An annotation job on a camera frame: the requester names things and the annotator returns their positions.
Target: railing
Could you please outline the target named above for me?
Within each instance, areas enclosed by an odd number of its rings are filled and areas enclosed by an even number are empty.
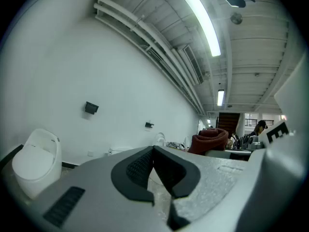
[[[273,120],[268,120],[268,119],[263,119],[263,120],[266,122],[266,125],[268,127],[274,125]],[[245,126],[256,126],[256,125],[257,125],[257,119],[250,119],[250,118],[245,119]]]
[[[273,120],[267,120],[267,119],[263,119],[266,122],[266,125],[269,126],[273,126],[274,125],[274,121]]]
[[[257,119],[245,119],[245,126],[256,126],[257,125]]]

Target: ceiling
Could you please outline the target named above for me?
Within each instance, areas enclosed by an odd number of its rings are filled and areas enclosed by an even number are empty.
[[[185,0],[112,0],[152,24],[171,48],[188,44],[204,82],[194,85],[204,114],[223,112],[281,114],[274,94],[300,61],[305,43],[279,0],[246,0],[245,8],[225,0],[201,0],[214,25],[221,55],[212,57],[206,37]],[[239,25],[231,22],[240,13]],[[222,107],[216,105],[225,90]]]

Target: staircase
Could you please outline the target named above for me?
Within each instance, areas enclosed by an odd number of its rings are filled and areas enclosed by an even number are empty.
[[[232,136],[232,132],[236,131],[236,126],[239,120],[240,114],[234,113],[219,113],[219,121],[217,119],[217,128],[226,130],[228,132],[228,138]]]

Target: fluorescent ceiling light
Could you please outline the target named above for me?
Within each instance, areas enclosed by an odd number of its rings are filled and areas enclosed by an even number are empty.
[[[213,28],[211,19],[207,14],[202,2],[200,0],[185,0],[191,7],[193,13],[196,15],[203,31],[206,35],[208,45],[211,49],[211,55],[213,57],[221,55],[220,46],[216,32]]]
[[[224,97],[224,90],[223,89],[220,89],[218,91],[218,106],[222,106],[222,103],[223,103],[223,97]]]

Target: black baseboard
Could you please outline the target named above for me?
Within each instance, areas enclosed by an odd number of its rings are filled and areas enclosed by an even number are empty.
[[[18,146],[17,148],[15,148],[14,150],[12,150],[9,154],[7,154],[1,161],[0,161],[0,173],[2,171],[2,169],[4,168],[4,166],[6,164],[8,164],[8,162],[10,160],[12,160],[14,158],[14,156],[23,148],[23,145]],[[77,167],[77,165],[74,164],[70,164],[70,163],[66,163],[66,162],[62,162],[62,167],[64,168],[75,168]]]
[[[7,154],[1,161],[0,161],[0,173],[4,166],[8,164],[8,162],[13,159],[13,157],[23,148],[23,145],[18,146],[14,150],[12,150],[9,154]]]

